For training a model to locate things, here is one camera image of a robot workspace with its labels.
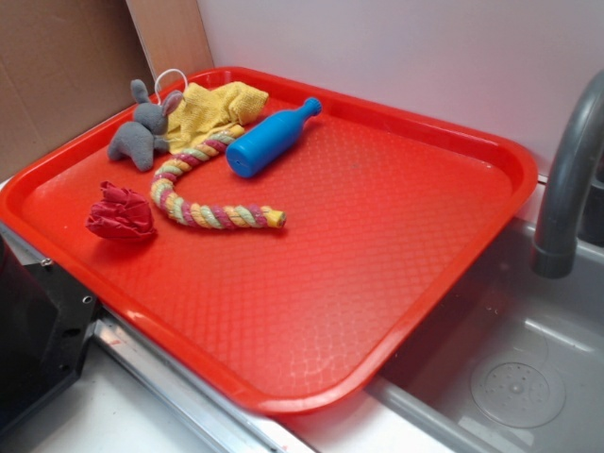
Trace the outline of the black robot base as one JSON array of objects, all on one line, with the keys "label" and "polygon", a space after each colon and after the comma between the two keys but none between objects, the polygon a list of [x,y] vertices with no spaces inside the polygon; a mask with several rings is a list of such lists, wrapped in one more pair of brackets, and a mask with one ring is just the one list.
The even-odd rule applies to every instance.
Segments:
[{"label": "black robot base", "polygon": [[76,382],[99,304],[57,264],[22,264],[1,242],[1,434]]}]

